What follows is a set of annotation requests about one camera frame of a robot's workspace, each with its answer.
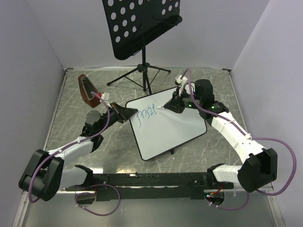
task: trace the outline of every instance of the whiteboard black edge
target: whiteboard black edge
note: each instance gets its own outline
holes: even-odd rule
[[[170,89],[173,89],[173,88],[177,88],[177,87],[171,87],[171,88],[165,89],[165,90],[163,90],[163,91],[167,91],[167,90],[170,90]],[[128,104],[129,102],[132,102],[132,101],[135,101],[135,100],[138,100],[138,99],[141,99],[141,98],[145,98],[145,97],[147,97],[147,96],[152,96],[152,95],[155,95],[155,94],[160,93],[160,92],[163,92],[163,91],[158,91],[158,92],[153,93],[153,94],[151,94],[151,95],[146,95],[146,96],[143,96],[143,97],[140,97],[140,98],[136,98],[136,99],[127,101],[127,102],[125,103],[125,107],[127,107],[127,104]],[[194,139],[196,139],[196,138],[198,138],[198,137],[200,137],[200,136],[203,136],[204,134],[207,133],[207,125],[206,125],[206,122],[205,122],[205,120],[204,120],[204,124],[205,124],[206,131],[205,131],[204,133],[202,133],[201,135],[198,135],[198,136],[192,138],[191,140],[188,140],[188,141],[186,141],[186,142],[184,142],[184,143],[181,143],[181,144],[175,146],[174,148],[171,148],[170,150],[163,151],[162,153],[160,153],[160,154],[158,154],[158,155],[156,155],[156,156],[154,156],[154,157],[151,157],[151,158],[149,158],[149,159],[143,159],[143,157],[142,157],[142,155],[141,155],[141,151],[140,151],[139,145],[138,145],[138,142],[137,142],[137,138],[136,138],[135,133],[134,133],[133,125],[132,125],[132,122],[131,122],[130,119],[129,119],[129,123],[131,124],[131,128],[132,128],[132,131],[133,131],[134,139],[135,139],[135,141],[136,141],[137,148],[138,148],[138,150],[139,150],[140,158],[141,158],[142,161],[144,161],[144,162],[149,161],[149,160],[151,160],[151,159],[153,159],[153,158],[155,158],[155,157],[158,157],[159,155],[162,155],[162,154],[164,154],[165,152],[170,151],[171,149],[175,149],[175,148],[177,148],[177,147],[179,147],[179,146],[181,146],[181,145],[183,145],[183,144],[185,144],[185,143],[187,143],[187,142],[190,142],[190,141],[192,141],[192,140],[194,140]]]

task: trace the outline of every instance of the whiteboard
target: whiteboard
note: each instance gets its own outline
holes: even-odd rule
[[[142,160],[147,161],[165,151],[206,133],[206,125],[198,110],[186,108],[178,114],[164,108],[176,88],[126,103],[126,107],[138,109],[130,123]]]

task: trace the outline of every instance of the perforated music stand desk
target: perforated music stand desk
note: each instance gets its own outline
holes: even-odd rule
[[[146,62],[146,45],[172,29],[182,21],[180,14],[180,0],[102,0],[107,24],[114,50],[114,55],[119,60],[125,60],[142,50],[142,64],[136,69],[107,83],[112,83],[127,78],[135,71],[143,73],[144,91],[151,94],[151,83],[147,75],[148,68],[158,71],[170,70],[155,67]]]

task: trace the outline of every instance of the marble surface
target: marble surface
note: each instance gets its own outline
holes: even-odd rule
[[[170,74],[161,71],[151,84],[153,92],[174,87],[174,78],[184,69],[172,69]],[[92,110],[81,98],[78,76],[85,74],[100,92],[109,92],[109,102],[124,106],[127,101],[145,96],[142,88],[127,79],[122,79],[111,86],[106,83],[130,70],[68,70],[62,96],[57,108],[47,150],[65,145],[80,134],[86,114]],[[157,70],[149,69],[152,80]],[[142,84],[142,75],[135,72],[129,76]],[[234,118],[243,126],[228,72],[224,70],[192,69],[192,81],[209,79],[214,86],[215,99],[223,102],[232,112]],[[95,110],[105,113],[105,107],[99,105]],[[225,163],[241,165],[237,153],[215,129],[207,125],[207,133],[169,152],[149,161],[143,161],[134,139],[130,123],[116,123],[102,135],[104,140],[99,149],[80,157],[67,165],[71,168],[80,164],[91,168],[94,173],[184,173],[205,172],[207,168]]]

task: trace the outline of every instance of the tripod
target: tripod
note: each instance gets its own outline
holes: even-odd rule
[[[152,69],[156,69],[158,70],[157,74],[154,76],[154,78],[152,79],[152,81],[150,82],[149,79],[148,79],[148,75],[147,75],[147,69],[148,68],[152,68]],[[114,79],[113,81],[111,82],[108,82],[107,85],[110,86],[112,83],[122,79],[122,78],[126,78],[128,80],[130,80],[131,82],[135,83],[136,85],[140,86],[143,88],[143,91],[146,91],[148,89],[150,95],[152,94],[152,91],[151,91],[151,84],[153,82],[153,80],[156,78],[156,76],[158,75],[158,73],[160,72],[160,70],[162,71],[165,71],[165,72],[168,72],[170,73],[171,71],[170,70],[166,70],[166,69],[163,69],[163,68],[159,68],[159,67],[156,67],[156,66],[152,66],[150,65],[148,62],[146,62],[146,48],[145,46],[143,47],[142,49],[142,64],[139,64],[137,66],[137,68],[129,71],[128,73],[118,77],[117,79]],[[143,86],[141,86],[140,84],[138,84],[137,82],[133,81],[132,79],[129,79],[127,76],[133,72],[136,72],[136,71],[139,71],[143,74]]]

